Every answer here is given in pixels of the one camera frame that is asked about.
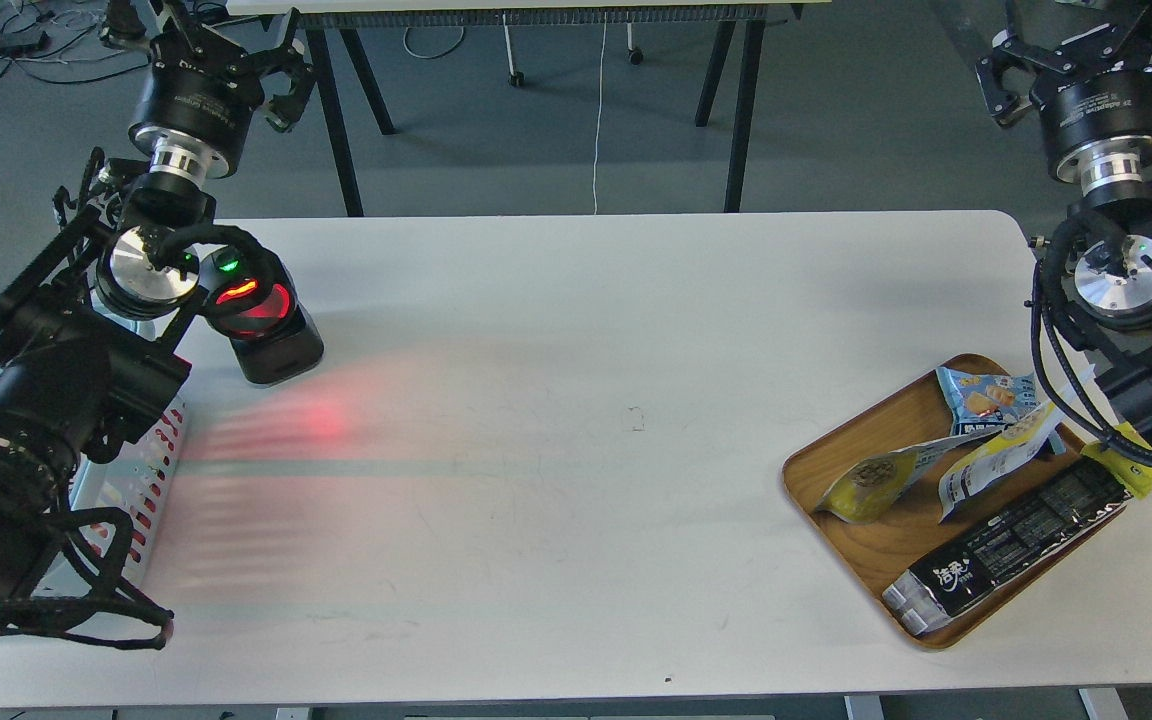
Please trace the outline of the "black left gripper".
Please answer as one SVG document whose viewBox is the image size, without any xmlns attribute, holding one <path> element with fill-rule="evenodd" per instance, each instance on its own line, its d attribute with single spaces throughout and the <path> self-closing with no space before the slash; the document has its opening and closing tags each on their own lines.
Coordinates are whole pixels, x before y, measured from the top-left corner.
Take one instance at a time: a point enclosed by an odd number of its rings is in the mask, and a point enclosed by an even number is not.
<svg viewBox="0 0 1152 720">
<path fill-rule="evenodd" d="M 279 20 L 278 41 L 253 54 L 253 76 L 228 76 L 229 65 L 247 54 L 185 8 L 183 1 L 151 1 L 159 35 L 150 41 L 150 76 L 132 111 L 129 141 L 143 154 L 164 132 L 183 135 L 210 149 L 209 179 L 238 169 L 253 111 L 264 101 L 259 78 L 285 76 L 283 94 L 273 94 L 262 114 L 275 132 L 291 132 L 314 91 L 314 68 L 297 40 L 302 13 Z"/>
</svg>

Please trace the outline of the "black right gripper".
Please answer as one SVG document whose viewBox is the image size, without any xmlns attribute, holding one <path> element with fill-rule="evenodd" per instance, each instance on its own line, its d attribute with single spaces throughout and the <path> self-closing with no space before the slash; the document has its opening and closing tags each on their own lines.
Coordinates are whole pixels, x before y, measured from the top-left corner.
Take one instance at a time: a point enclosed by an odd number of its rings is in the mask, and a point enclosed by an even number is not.
<svg viewBox="0 0 1152 720">
<path fill-rule="evenodd" d="M 1051 179 L 1068 184 L 1142 182 L 1152 164 L 1152 1 L 1093 1 L 1108 26 L 1085 65 L 1005 29 L 975 65 L 1000 128 L 1037 109 Z"/>
</svg>

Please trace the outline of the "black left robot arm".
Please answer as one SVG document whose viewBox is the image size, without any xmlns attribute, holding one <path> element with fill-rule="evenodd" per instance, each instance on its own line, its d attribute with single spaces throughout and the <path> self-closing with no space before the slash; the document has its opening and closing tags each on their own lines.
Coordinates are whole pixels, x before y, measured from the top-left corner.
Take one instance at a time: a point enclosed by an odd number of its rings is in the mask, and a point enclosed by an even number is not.
<svg viewBox="0 0 1152 720">
<path fill-rule="evenodd" d="M 215 220 L 209 179 L 238 167 L 255 114 L 291 129 L 314 88 L 296 41 L 300 12 L 270 50 L 247 50 L 180 1 L 152 3 L 159 32 L 111 1 L 109 47 L 147 58 L 128 136 L 143 160 L 94 152 L 76 215 L 0 293 L 0 638 L 83 644 L 94 615 L 156 626 L 116 650 L 159 650 L 170 611 L 127 579 L 131 511 L 73 509 L 81 461 L 106 464 L 141 441 L 191 365 L 189 325 L 228 338 L 248 382 L 271 386 L 320 363 L 324 342 L 285 265 L 250 232 Z"/>
</svg>

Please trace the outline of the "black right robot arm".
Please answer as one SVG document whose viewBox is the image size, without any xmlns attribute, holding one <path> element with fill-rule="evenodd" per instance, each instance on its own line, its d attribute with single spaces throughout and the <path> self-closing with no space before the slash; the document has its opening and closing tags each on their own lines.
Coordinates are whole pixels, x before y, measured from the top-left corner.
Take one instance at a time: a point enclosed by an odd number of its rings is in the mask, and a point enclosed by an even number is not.
<svg viewBox="0 0 1152 720">
<path fill-rule="evenodd" d="M 1084 389 L 1076 423 L 1126 460 L 1152 469 L 1152 1 L 1094 1 L 1094 24 L 1052 46 L 1025 40 L 1018 5 L 975 60 L 990 118 L 1010 127 L 1034 113 L 1053 181 L 1079 188 L 1043 237 L 1030 331 L 1096 363 L 1114 419 Z"/>
</svg>

